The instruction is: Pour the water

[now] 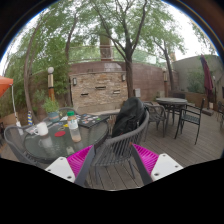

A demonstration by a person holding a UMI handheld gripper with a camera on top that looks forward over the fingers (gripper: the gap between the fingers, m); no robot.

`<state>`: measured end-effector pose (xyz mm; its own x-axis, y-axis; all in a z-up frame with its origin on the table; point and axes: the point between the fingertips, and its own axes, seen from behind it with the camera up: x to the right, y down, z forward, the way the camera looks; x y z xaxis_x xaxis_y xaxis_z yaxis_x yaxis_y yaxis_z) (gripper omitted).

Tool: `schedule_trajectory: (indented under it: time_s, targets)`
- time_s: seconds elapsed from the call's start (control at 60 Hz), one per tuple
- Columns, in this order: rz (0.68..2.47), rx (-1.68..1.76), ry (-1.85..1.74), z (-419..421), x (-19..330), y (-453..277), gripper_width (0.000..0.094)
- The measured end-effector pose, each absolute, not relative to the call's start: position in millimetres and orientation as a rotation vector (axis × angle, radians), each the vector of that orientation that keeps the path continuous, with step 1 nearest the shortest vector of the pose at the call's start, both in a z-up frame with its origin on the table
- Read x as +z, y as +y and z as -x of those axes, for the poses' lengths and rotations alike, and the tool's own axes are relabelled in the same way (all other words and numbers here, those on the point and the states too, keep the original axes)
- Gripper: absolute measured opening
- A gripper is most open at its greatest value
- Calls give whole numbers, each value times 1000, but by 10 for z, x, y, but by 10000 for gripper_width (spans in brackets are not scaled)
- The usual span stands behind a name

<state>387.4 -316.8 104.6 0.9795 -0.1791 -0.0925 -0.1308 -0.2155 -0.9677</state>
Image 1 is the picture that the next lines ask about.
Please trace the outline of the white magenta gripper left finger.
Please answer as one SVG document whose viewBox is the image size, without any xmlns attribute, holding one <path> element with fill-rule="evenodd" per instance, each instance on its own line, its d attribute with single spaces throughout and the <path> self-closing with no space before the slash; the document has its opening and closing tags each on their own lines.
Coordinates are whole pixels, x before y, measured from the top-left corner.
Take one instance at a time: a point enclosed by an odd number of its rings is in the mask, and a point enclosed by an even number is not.
<svg viewBox="0 0 224 224">
<path fill-rule="evenodd" d="M 94 146 L 87 146 L 69 157 L 59 157 L 46 171 L 72 183 L 83 183 L 94 157 Z"/>
</svg>

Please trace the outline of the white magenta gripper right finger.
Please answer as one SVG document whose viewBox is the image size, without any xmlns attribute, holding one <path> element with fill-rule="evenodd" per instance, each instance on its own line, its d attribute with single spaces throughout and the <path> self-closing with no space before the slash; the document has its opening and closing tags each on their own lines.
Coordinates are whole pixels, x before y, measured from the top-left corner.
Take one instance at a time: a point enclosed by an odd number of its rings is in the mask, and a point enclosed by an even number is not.
<svg viewBox="0 0 224 224">
<path fill-rule="evenodd" d="M 133 144 L 133 152 L 137 153 L 143 168 L 153 181 L 182 169 L 182 166 L 166 153 L 156 154 L 137 144 Z"/>
</svg>

